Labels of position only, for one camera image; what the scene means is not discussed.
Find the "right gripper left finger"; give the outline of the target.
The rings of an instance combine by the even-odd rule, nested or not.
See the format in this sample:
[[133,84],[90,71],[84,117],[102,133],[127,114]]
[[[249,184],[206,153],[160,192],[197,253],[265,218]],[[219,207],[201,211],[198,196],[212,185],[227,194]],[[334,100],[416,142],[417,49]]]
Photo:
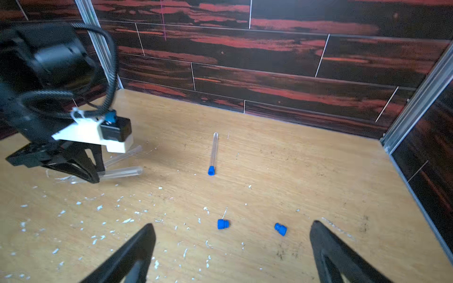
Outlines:
[[155,244],[155,229],[146,224],[82,282],[145,283]]

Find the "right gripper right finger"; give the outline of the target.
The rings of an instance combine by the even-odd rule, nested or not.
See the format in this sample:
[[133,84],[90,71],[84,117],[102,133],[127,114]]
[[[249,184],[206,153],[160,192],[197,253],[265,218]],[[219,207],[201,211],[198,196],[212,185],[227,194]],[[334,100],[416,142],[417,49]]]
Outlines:
[[314,221],[310,242],[321,283],[389,283],[390,279],[371,266],[329,228]]

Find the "clear glass test tube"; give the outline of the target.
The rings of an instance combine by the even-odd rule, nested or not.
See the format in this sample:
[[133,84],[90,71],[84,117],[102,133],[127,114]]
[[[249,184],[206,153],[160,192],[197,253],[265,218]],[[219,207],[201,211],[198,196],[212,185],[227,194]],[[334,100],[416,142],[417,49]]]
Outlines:
[[212,143],[212,150],[211,150],[211,158],[210,158],[210,166],[215,166],[217,160],[217,151],[218,151],[218,132],[215,132],[213,135],[213,143]]

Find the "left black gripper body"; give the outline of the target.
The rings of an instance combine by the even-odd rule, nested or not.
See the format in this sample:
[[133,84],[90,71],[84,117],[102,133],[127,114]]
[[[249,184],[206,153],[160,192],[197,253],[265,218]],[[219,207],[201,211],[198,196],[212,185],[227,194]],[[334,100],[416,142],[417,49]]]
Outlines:
[[6,160],[13,166],[70,168],[70,163],[64,157],[63,141],[46,144],[29,143],[9,155]]

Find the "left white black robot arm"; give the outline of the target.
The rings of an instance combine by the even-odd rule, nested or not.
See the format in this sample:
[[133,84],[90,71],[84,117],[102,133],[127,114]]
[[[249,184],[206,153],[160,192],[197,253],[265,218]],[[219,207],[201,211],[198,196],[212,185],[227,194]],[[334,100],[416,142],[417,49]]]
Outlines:
[[69,24],[16,25],[1,31],[1,121],[28,143],[7,160],[98,183],[101,147],[56,140],[73,123],[68,104],[102,82],[99,65]]

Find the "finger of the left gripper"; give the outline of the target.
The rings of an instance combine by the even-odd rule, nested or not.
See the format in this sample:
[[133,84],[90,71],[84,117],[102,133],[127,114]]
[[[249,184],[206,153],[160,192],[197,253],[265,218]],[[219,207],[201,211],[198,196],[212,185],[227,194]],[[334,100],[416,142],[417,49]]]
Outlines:
[[88,149],[92,152],[92,155],[94,157],[94,167],[96,169],[96,172],[104,172],[105,165],[103,162],[101,145],[88,144]]
[[88,149],[89,143],[80,143],[74,141],[63,141],[65,148],[64,157],[71,164],[70,168],[49,168],[54,171],[67,173],[89,183],[98,183],[99,173],[94,167],[94,157]]

